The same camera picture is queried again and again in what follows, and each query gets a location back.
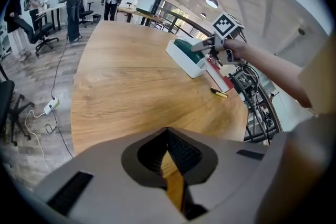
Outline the wooden table black legs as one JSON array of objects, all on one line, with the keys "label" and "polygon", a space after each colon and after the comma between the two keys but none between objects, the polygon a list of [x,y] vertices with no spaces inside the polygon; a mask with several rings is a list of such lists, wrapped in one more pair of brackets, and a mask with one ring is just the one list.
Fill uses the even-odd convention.
[{"label": "wooden table black legs", "polygon": [[163,22],[163,18],[161,17],[156,17],[154,15],[148,15],[142,12],[137,11],[136,9],[131,9],[131,8],[126,8],[126,7],[118,7],[118,11],[119,12],[124,12],[127,14],[127,23],[131,22],[132,16],[133,15],[137,15],[142,17],[141,20],[141,25],[143,26],[149,26],[151,21],[157,22],[157,23],[162,23]]}]

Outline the person's right forearm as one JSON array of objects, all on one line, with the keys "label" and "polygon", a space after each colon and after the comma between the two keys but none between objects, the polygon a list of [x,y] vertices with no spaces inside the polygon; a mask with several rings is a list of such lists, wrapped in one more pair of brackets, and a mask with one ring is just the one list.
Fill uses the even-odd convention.
[{"label": "person's right forearm", "polygon": [[257,47],[242,43],[241,56],[304,108],[311,108],[311,102],[299,82],[302,68]]}]

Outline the yellow marker pen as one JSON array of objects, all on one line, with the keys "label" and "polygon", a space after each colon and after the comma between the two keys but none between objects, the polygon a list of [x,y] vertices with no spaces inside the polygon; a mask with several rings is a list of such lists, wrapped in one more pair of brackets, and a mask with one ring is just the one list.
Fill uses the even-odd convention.
[{"label": "yellow marker pen", "polygon": [[213,94],[216,94],[216,95],[221,96],[223,98],[228,98],[228,95],[225,92],[219,91],[219,90],[217,90],[217,89],[215,89],[213,87],[211,87],[211,92]]}]

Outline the white plastic tray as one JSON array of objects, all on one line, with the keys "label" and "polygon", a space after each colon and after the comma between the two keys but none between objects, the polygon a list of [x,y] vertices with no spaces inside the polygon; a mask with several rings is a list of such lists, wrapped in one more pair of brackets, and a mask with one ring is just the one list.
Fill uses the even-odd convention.
[{"label": "white plastic tray", "polygon": [[198,66],[173,43],[173,40],[168,42],[165,51],[192,79],[198,78],[206,72],[205,60],[201,60],[201,65]]}]

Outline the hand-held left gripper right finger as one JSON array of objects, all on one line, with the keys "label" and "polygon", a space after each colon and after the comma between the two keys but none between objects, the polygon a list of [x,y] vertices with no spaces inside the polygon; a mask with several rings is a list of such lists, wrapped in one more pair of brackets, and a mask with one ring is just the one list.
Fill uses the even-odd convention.
[{"label": "hand-held left gripper right finger", "polygon": [[[181,179],[173,194],[179,209],[167,211],[168,224],[183,224],[201,219],[239,191],[257,181],[259,187],[249,190],[253,204],[260,201],[259,191],[269,186],[270,176],[262,173],[272,147],[221,140],[188,130],[167,130],[169,152]],[[259,173],[259,180],[254,176]]]}]

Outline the black metal railing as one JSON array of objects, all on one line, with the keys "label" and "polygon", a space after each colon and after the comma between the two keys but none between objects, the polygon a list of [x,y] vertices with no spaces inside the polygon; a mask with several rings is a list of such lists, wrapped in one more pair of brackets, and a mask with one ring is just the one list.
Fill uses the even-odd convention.
[{"label": "black metal railing", "polygon": [[[183,14],[169,11],[164,8],[163,5],[159,5],[155,15],[156,17],[163,18],[161,24],[168,32],[176,28],[186,34],[187,32],[177,23],[177,21],[180,20],[203,34],[205,39],[214,34],[211,34],[202,26],[184,17]],[[248,136],[244,138],[244,141],[253,143],[263,141],[270,142],[277,132],[282,131],[282,127],[271,98],[261,84],[261,75],[257,73],[256,68],[250,66],[242,59],[240,59],[239,62],[220,62],[218,56],[223,52],[224,51],[217,52],[213,46],[209,49],[208,54],[210,55],[211,62],[219,68],[227,65],[233,65],[235,67],[235,70],[230,71],[226,76],[230,78],[234,84],[237,93],[243,95],[244,103],[247,106],[249,114],[253,116],[252,121],[246,125]]]}]

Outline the white power strip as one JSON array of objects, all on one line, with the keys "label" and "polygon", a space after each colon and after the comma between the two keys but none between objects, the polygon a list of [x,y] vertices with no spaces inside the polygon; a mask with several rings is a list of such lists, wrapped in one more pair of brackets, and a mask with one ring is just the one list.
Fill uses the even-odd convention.
[{"label": "white power strip", "polygon": [[52,97],[49,103],[44,107],[44,113],[48,115],[52,112],[59,104],[59,100],[56,97]]}]

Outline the green tissue pack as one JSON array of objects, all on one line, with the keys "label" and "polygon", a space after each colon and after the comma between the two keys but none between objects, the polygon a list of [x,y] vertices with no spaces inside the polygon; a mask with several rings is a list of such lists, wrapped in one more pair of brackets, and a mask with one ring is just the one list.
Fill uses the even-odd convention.
[{"label": "green tissue pack", "polygon": [[201,60],[205,58],[204,54],[201,51],[191,51],[192,45],[185,40],[175,39],[173,44],[178,47],[182,52],[184,52],[195,64],[198,64]]}]

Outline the red book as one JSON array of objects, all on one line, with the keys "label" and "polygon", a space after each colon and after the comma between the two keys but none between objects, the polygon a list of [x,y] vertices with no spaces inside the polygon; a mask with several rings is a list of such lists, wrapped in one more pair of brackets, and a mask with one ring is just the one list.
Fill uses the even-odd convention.
[{"label": "red book", "polygon": [[231,82],[230,78],[222,75],[220,73],[219,67],[213,64],[210,59],[206,60],[206,66],[208,74],[212,77],[212,79],[217,84],[217,87],[222,92],[228,92],[229,90],[234,88],[234,84]]}]

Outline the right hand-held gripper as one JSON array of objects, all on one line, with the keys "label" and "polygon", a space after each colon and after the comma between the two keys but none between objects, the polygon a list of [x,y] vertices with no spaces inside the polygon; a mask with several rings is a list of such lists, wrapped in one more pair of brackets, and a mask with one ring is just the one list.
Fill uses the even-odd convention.
[{"label": "right hand-held gripper", "polygon": [[191,47],[192,52],[203,51],[214,46],[217,52],[224,51],[219,54],[220,62],[239,62],[235,58],[231,49],[224,48],[224,41],[227,39],[233,40],[240,36],[244,39],[244,26],[233,15],[223,12],[213,22],[214,34],[210,37],[201,40]]}]

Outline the person's right hand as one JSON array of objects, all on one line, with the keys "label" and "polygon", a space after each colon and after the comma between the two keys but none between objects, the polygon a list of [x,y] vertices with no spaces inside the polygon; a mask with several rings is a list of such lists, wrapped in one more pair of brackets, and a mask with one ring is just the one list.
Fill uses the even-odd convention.
[{"label": "person's right hand", "polygon": [[240,60],[245,56],[250,46],[248,43],[236,39],[226,39],[224,41],[224,48],[232,51],[233,58]]}]

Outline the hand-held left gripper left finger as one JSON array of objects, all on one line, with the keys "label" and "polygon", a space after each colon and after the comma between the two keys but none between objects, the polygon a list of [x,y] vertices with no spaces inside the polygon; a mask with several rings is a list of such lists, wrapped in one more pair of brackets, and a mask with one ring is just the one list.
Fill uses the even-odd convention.
[{"label": "hand-held left gripper left finger", "polygon": [[92,175],[67,220],[82,224],[182,224],[183,215],[161,188],[139,185],[122,167],[123,151],[156,129],[95,144],[47,175],[34,189],[49,202],[77,172]]}]

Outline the white table black legs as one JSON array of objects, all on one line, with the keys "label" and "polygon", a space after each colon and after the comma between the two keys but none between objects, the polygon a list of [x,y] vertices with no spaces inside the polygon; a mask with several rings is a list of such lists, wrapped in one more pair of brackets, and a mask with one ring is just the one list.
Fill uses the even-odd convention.
[{"label": "white table black legs", "polygon": [[37,16],[42,18],[44,24],[52,23],[53,31],[60,31],[64,24],[62,20],[62,13],[65,11],[65,3],[58,4],[55,7],[50,7],[41,10]]}]

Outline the large wooden table white legs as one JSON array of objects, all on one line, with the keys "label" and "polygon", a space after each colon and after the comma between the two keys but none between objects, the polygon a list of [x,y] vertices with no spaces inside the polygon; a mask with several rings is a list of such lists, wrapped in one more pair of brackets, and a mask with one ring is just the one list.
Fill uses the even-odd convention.
[{"label": "large wooden table white legs", "polygon": [[75,75],[71,103],[74,150],[171,126],[242,141],[247,109],[235,90],[211,93],[213,78],[190,78],[166,53],[173,34],[100,21]]}]

